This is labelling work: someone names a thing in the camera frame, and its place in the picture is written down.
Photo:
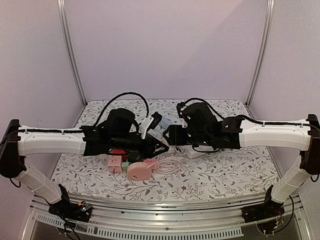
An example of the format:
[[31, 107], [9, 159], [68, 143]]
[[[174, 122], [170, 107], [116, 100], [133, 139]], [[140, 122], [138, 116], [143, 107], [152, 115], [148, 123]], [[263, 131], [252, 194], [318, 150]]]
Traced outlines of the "blue power strip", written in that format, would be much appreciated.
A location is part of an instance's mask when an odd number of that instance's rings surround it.
[[170, 119], [162, 117], [158, 125], [161, 127], [161, 129], [166, 130], [170, 125], [173, 124], [174, 123]]

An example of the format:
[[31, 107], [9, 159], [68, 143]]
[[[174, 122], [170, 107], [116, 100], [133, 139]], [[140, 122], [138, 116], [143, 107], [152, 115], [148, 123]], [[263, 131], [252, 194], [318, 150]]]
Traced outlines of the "pink plug adapter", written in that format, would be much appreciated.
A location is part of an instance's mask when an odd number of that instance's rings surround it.
[[144, 161], [143, 161], [143, 163], [147, 166], [147, 167], [153, 167], [154, 165], [156, 165], [157, 164], [157, 160], [156, 159], [145, 159]]

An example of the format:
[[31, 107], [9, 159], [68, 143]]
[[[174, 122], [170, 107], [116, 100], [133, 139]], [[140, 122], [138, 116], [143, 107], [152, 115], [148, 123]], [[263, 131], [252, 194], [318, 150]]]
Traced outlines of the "white colourful power strip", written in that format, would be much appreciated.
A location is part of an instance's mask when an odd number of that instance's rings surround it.
[[198, 148], [195, 148], [196, 150], [194, 150], [192, 148], [192, 146], [186, 146], [185, 147], [185, 151], [186, 151], [186, 155], [190, 158], [190, 159], [194, 159], [197, 158], [201, 155], [204, 155], [207, 151], [209, 151], [209, 147], [207, 146], [199, 146]]

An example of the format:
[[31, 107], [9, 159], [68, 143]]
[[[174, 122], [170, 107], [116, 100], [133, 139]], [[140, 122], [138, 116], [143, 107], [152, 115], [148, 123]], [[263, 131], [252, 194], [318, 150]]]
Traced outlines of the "pink round cable reel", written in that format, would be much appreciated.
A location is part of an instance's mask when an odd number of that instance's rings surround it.
[[127, 178], [135, 182], [148, 180], [152, 174], [152, 170], [145, 162], [135, 162], [127, 168]]

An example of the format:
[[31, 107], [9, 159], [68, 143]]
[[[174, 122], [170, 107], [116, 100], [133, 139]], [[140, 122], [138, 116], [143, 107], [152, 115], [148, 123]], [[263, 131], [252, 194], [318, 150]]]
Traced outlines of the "green beige socket adapter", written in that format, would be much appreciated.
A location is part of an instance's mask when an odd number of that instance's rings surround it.
[[130, 165], [130, 162], [128, 162], [128, 161], [122, 162], [121, 168], [122, 168], [122, 171], [123, 171], [124, 173], [126, 173], [126, 172], [128, 171], [129, 165]]

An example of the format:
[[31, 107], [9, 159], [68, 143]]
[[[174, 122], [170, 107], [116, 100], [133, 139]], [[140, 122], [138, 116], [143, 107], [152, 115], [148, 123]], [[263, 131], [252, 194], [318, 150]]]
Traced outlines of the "red cube socket adapter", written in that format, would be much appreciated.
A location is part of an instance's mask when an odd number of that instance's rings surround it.
[[120, 155], [120, 156], [126, 154], [125, 151], [123, 151], [123, 150], [117, 150], [117, 149], [114, 149], [111, 153], [112, 153], [112, 155]]

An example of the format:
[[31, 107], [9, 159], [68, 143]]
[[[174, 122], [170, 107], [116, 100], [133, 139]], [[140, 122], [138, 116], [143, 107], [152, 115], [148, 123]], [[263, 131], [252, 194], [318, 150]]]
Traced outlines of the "light pink cube socket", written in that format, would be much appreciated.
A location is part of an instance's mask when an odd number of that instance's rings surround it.
[[109, 155], [107, 161], [107, 167], [110, 173], [120, 174], [123, 172], [122, 168], [123, 159], [120, 155]]

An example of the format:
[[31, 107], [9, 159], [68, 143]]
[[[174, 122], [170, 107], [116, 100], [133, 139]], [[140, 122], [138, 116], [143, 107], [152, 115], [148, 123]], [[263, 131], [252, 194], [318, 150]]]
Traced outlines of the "white plug block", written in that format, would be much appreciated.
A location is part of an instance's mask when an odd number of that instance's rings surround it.
[[183, 151], [178, 146], [170, 146], [168, 152], [169, 153], [182, 153]]

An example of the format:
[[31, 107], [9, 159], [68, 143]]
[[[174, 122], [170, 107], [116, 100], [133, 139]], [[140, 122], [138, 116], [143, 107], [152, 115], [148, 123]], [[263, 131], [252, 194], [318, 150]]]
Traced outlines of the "dark green cube socket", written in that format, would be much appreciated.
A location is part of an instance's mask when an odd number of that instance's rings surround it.
[[130, 163], [142, 162], [143, 160], [143, 157], [138, 153], [130, 153], [127, 157], [127, 161]]

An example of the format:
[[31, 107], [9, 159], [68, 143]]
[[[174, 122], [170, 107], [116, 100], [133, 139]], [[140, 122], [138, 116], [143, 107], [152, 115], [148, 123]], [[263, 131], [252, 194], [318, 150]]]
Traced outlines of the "floral table cloth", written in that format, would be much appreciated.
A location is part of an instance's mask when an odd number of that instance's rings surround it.
[[176, 157], [175, 173], [154, 174], [145, 181], [130, 181], [125, 173], [111, 173], [102, 157], [62, 154], [51, 180], [69, 193], [132, 201], [201, 201], [263, 194], [279, 180], [265, 147], [221, 150], [196, 158], [182, 152], [166, 152], [159, 159]]

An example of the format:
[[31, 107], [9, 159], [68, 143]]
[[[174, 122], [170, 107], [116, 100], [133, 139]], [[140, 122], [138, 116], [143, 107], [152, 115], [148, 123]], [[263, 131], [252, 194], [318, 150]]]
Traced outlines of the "aluminium front rail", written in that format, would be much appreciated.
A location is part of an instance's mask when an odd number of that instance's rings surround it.
[[24, 240], [311, 240], [310, 225], [300, 197], [284, 203], [277, 232], [265, 235], [257, 222], [245, 222], [242, 208], [260, 204], [263, 194], [198, 201], [133, 201], [71, 194], [73, 202], [93, 205], [89, 222], [75, 229], [48, 212], [35, 195], [22, 232]]

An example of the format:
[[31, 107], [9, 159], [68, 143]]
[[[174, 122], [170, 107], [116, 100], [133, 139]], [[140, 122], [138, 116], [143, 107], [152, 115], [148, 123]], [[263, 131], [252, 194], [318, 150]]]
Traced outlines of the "aluminium corner post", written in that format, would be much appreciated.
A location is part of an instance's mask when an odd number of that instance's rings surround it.
[[274, 8], [275, 8], [275, 1], [268, 0], [267, 5], [266, 5], [262, 38], [261, 38], [261, 42], [260, 42], [260, 46], [259, 46], [257, 60], [256, 60], [256, 64], [254, 67], [251, 84], [250, 84], [248, 94], [246, 97], [246, 101], [245, 101], [245, 105], [247, 106], [247, 108], [250, 108], [250, 106], [253, 103], [253, 99], [254, 99], [254, 96], [255, 96], [255, 93], [257, 90], [261, 71], [263, 68], [263, 63], [264, 63], [264, 59], [265, 59], [265, 55], [266, 55], [266, 51], [267, 51], [267, 47], [268, 47], [268, 41], [269, 41], [269, 37], [270, 37], [270, 32], [271, 32], [271, 28], [272, 28]]
[[62, 29], [63, 40], [64, 40], [65, 49], [66, 49], [68, 61], [70, 64], [70, 69], [73, 76], [74, 84], [75, 84], [80, 102], [85, 107], [88, 104], [88, 102], [86, 99], [83, 84], [81, 82], [77, 61], [76, 61], [76, 56], [73, 49], [72, 38], [71, 38], [69, 24], [68, 24], [66, 1], [57, 0], [56, 2], [57, 2], [59, 20], [60, 20], [61, 29]]

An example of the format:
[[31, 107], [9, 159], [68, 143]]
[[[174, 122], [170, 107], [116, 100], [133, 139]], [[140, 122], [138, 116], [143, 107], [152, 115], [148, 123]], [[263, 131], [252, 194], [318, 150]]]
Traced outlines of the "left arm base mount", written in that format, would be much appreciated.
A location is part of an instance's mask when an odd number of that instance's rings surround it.
[[72, 203], [66, 188], [61, 184], [58, 184], [58, 186], [61, 190], [61, 200], [54, 204], [50, 203], [48, 212], [62, 219], [88, 223], [93, 211], [92, 204], [85, 201]]

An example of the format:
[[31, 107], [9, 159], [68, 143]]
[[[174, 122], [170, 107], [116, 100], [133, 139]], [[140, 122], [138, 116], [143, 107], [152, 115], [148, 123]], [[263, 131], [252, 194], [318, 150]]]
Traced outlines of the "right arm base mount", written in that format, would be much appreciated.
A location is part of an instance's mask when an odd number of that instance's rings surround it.
[[272, 199], [272, 189], [271, 185], [265, 194], [263, 203], [245, 206], [241, 208], [241, 216], [245, 223], [251, 223], [255, 221], [260, 221], [278, 215], [284, 214], [284, 203], [275, 202]]

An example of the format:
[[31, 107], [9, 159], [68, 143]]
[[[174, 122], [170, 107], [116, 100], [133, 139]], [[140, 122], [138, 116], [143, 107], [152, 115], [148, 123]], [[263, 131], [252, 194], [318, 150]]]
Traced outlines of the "left aluminium corner post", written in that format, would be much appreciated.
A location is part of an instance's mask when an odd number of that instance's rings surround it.
[[73, 49], [72, 38], [71, 38], [69, 24], [68, 24], [66, 1], [57, 0], [56, 2], [57, 2], [59, 20], [60, 20], [61, 29], [62, 29], [63, 40], [64, 40], [65, 49], [66, 49], [68, 61], [70, 64], [70, 69], [73, 76], [74, 84], [75, 84], [80, 102], [85, 107], [88, 104], [88, 102], [86, 99], [83, 84], [81, 82], [77, 61], [76, 61], [76, 56]]

